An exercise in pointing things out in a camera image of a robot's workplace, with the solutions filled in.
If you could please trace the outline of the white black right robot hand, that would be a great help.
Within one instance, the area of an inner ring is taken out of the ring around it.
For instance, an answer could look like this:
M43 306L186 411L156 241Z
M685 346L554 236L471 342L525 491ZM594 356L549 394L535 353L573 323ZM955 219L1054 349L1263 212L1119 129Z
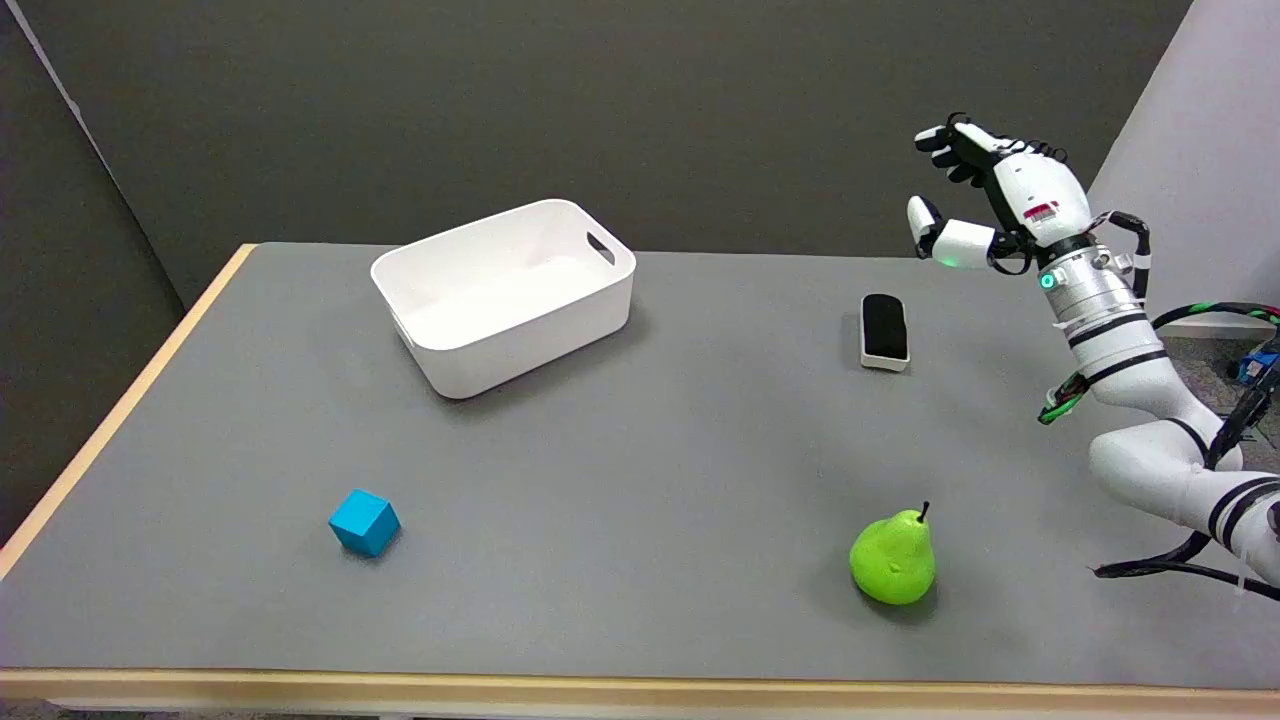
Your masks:
M914 195L908 224L920 259L1020 275L1039 251L1084 234L1092 223L1080 181L1051 145L992 135L960 111L916 133L913 143L950 182L982 190L997 222L988 227L946 217Z

